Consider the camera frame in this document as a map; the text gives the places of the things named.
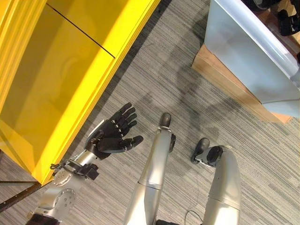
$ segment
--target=striped carpet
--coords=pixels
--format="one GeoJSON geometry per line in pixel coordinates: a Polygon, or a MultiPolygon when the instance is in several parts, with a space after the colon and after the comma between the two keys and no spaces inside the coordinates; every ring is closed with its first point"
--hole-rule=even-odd
{"type": "MultiPolygon", "coordinates": [[[[189,159],[202,137],[234,148],[242,187],[241,225],[299,225],[299,120],[286,125],[257,120],[191,68],[204,40],[209,1],[163,0],[142,30],[66,157],[83,149],[87,134],[130,101],[138,124],[128,136],[144,142],[99,162],[100,175],[86,183],[63,225],[121,225],[162,112],[172,115],[177,136],[166,170],[158,218],[184,224],[187,210],[203,217],[214,169],[189,159]]],[[[30,177],[6,156],[0,179],[30,177]]],[[[0,187],[0,201],[18,191],[0,187]]],[[[46,187],[0,214],[1,225],[23,225],[46,187]]],[[[188,225],[199,219],[189,215],[188,225]]]]}

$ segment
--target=wooden base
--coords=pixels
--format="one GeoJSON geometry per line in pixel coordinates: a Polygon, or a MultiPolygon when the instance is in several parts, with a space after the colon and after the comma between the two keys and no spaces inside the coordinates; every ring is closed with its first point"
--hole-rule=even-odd
{"type": "Polygon", "coordinates": [[[202,45],[196,55],[192,68],[239,102],[258,119],[275,123],[287,123],[292,118],[291,116],[269,112],[205,45],[202,45]]]}

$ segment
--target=robot finger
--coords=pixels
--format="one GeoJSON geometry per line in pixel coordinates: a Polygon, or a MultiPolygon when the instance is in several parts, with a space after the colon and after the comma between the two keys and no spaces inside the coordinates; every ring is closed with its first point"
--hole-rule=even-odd
{"type": "Polygon", "coordinates": [[[127,104],[125,104],[122,108],[120,108],[120,110],[118,110],[111,118],[110,120],[115,121],[115,123],[118,123],[118,121],[120,120],[122,114],[124,112],[126,112],[127,109],[129,109],[132,106],[132,104],[130,102],[128,102],[127,104]]]}
{"type": "Polygon", "coordinates": [[[131,128],[137,124],[136,120],[132,121],[131,123],[128,124],[128,127],[131,128]]]}
{"type": "Polygon", "coordinates": [[[127,119],[131,114],[133,114],[135,112],[135,108],[133,107],[133,108],[130,108],[130,109],[128,109],[127,110],[127,112],[126,113],[124,113],[123,114],[123,117],[125,118],[125,119],[127,119]]]}
{"type": "Polygon", "coordinates": [[[129,130],[137,124],[136,120],[132,121],[131,123],[127,123],[127,121],[123,124],[122,127],[120,127],[121,135],[124,137],[126,134],[128,134],[129,130]]]}
{"type": "Polygon", "coordinates": [[[139,135],[139,136],[136,136],[134,138],[125,139],[125,140],[121,141],[119,143],[119,145],[121,147],[123,147],[125,151],[128,151],[128,150],[133,149],[138,144],[140,144],[143,140],[144,140],[144,138],[139,135]]]}
{"type": "Polygon", "coordinates": [[[136,113],[129,116],[126,120],[126,122],[129,124],[132,120],[134,120],[137,117],[136,113]]]}

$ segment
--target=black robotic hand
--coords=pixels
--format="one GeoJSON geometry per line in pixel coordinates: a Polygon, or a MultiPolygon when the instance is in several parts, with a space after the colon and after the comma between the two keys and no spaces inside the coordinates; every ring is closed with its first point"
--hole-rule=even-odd
{"type": "Polygon", "coordinates": [[[93,152],[99,159],[105,159],[111,153],[130,150],[143,141],[142,136],[123,139],[129,130],[136,125],[137,115],[132,104],[127,103],[110,119],[99,124],[89,135],[85,149],[93,152]]]}

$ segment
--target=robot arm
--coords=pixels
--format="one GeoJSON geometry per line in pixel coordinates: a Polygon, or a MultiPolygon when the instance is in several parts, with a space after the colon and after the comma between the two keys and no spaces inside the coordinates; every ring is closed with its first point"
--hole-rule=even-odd
{"type": "Polygon", "coordinates": [[[240,218],[240,172],[230,146],[205,149],[195,160],[216,168],[206,203],[203,225],[238,225],[240,218]]]}
{"type": "Polygon", "coordinates": [[[112,153],[125,152],[143,141],[142,136],[123,140],[131,127],[136,125],[135,108],[124,105],[109,120],[103,120],[90,133],[85,149],[78,156],[66,160],[56,169],[53,181],[42,196],[40,205],[26,225],[58,225],[74,206],[76,193],[86,179],[94,180],[99,173],[94,164],[112,153]]]}

